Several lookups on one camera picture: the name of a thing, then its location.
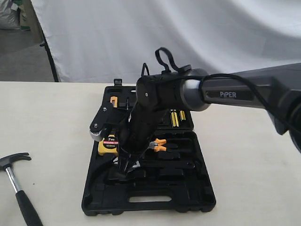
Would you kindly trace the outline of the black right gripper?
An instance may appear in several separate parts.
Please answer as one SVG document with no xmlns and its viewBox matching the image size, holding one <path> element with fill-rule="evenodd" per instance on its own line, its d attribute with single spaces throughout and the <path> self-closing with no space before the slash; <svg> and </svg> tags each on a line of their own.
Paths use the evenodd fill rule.
<svg viewBox="0 0 301 226">
<path fill-rule="evenodd" d="M 135 103 L 130 110 L 114 108 L 110 102 L 102 103 L 90 127 L 106 129 L 106 134 L 115 129 L 119 142 L 118 173 L 127 173 L 140 167 L 155 130 L 165 116 L 163 108 L 150 109 Z"/>
</svg>

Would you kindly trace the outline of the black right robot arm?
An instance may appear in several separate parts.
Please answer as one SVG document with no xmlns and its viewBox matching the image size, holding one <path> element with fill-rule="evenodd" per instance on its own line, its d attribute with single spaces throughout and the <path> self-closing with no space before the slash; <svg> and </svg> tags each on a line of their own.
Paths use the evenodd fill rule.
<svg viewBox="0 0 301 226">
<path fill-rule="evenodd" d="M 260 108 L 268 112 L 276 132 L 289 132 L 301 147 L 301 65 L 299 63 L 243 71 L 208 74 L 187 67 L 176 72 L 142 75 L 135 86 L 131 110 L 102 104 L 90 124 L 95 141 L 117 129 L 118 167 L 127 174 L 147 150 L 169 110 L 201 112 L 211 104 Z"/>
</svg>

